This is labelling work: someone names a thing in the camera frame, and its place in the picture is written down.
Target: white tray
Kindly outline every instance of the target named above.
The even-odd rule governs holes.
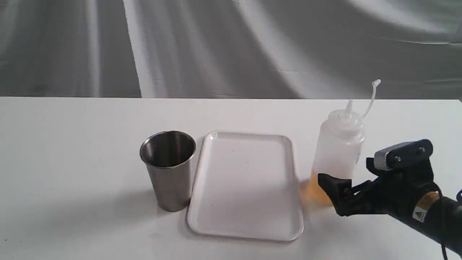
[[[278,135],[205,136],[187,221],[200,234],[297,239],[304,225],[292,142]]]

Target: yellow label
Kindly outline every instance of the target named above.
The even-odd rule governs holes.
[[[420,222],[425,221],[427,211],[430,209],[432,204],[439,199],[438,192],[427,192],[415,205],[412,217]]]

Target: plastic bottle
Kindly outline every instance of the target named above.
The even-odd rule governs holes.
[[[321,125],[316,145],[316,153],[308,183],[309,199],[323,205],[332,205],[327,194],[318,185],[318,173],[326,173],[340,179],[351,179],[358,163],[362,144],[366,138],[363,118],[372,107],[376,88],[381,83],[372,83],[373,93],[369,106],[363,116],[352,111],[353,100],[349,100],[345,109],[332,111],[328,119]]]

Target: yellow liquid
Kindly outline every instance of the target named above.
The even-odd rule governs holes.
[[[300,187],[300,198],[302,203],[306,204],[314,200],[323,206],[332,206],[329,196],[327,196],[325,191],[319,186],[317,176],[317,173],[311,172],[308,184],[304,184],[303,187]]]

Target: white backdrop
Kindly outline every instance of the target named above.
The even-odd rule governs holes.
[[[460,0],[0,0],[0,94],[462,98]]]

